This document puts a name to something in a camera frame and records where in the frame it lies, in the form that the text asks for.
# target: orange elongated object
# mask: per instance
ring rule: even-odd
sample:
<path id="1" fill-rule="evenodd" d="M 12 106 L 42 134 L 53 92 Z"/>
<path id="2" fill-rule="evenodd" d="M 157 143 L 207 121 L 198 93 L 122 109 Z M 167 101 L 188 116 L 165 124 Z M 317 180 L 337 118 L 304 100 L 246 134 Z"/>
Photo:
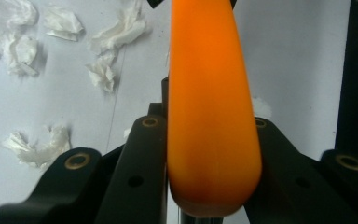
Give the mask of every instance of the orange elongated object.
<path id="1" fill-rule="evenodd" d="M 172 0 L 168 174 L 194 217 L 237 211 L 261 157 L 241 44 L 229 0 Z"/>

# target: orange object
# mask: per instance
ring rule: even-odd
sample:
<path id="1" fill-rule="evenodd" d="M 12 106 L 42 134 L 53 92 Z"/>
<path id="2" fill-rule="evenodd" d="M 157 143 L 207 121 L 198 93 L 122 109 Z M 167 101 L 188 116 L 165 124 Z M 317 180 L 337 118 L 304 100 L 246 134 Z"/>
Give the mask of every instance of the orange object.
<path id="1" fill-rule="evenodd" d="M 168 173 L 194 217 L 237 211 L 261 157 L 241 44 L 229 0 L 172 0 Z"/>

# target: screw hole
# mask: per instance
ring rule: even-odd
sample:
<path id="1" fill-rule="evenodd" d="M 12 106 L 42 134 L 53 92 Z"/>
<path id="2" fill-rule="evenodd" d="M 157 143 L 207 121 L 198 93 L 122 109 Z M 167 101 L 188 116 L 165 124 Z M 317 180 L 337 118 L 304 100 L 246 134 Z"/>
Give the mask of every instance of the screw hole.
<path id="1" fill-rule="evenodd" d="M 129 186 L 132 188 L 137 188 L 137 187 L 143 185 L 143 183 L 144 183 L 144 179 L 139 175 L 130 177 L 130 179 L 128 181 Z"/>
<path id="2" fill-rule="evenodd" d="M 68 170 L 77 170 L 89 164 L 90 160 L 91 156 L 89 154 L 79 152 L 65 161 L 65 167 Z"/>
<path id="3" fill-rule="evenodd" d="M 267 127 L 267 123 L 264 120 L 256 119 L 255 120 L 255 126 L 257 128 L 265 128 L 265 127 Z"/>
<path id="4" fill-rule="evenodd" d="M 142 124 L 145 127 L 151 128 L 151 127 L 156 127 L 158 125 L 158 120 L 157 119 L 153 119 L 153 118 L 148 118 L 148 119 L 144 119 L 142 121 Z"/>
<path id="5" fill-rule="evenodd" d="M 353 156 L 336 155 L 336 161 L 347 169 L 358 171 L 358 160 Z"/>

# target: white surface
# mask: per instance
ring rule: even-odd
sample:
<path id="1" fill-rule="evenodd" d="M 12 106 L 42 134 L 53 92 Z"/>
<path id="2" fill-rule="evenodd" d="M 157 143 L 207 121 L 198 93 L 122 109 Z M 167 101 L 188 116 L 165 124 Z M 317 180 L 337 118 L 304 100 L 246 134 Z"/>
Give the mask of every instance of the white surface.
<path id="1" fill-rule="evenodd" d="M 41 176 L 1 146 L 11 132 L 40 136 L 43 125 L 68 125 L 73 147 L 104 154 L 124 143 L 124 130 L 147 113 L 150 102 L 160 102 L 160 81 L 168 74 L 170 1 L 154 10 L 144 1 L 153 31 L 118 54 L 113 95 L 90 82 L 84 64 L 95 56 L 86 42 L 114 25 L 117 8 L 128 1 L 34 2 L 40 17 L 29 33 L 39 41 L 33 64 L 39 76 L 9 76 L 0 62 L 0 204 L 25 199 Z M 48 3 L 75 12 L 86 29 L 78 42 L 46 35 L 41 18 Z M 314 159 L 334 145 L 349 5 L 349 0 L 238 0 L 235 8 L 253 95 L 271 106 L 272 121 Z M 169 202 L 167 223 L 177 223 Z M 244 217 L 240 211 L 225 223 Z"/>

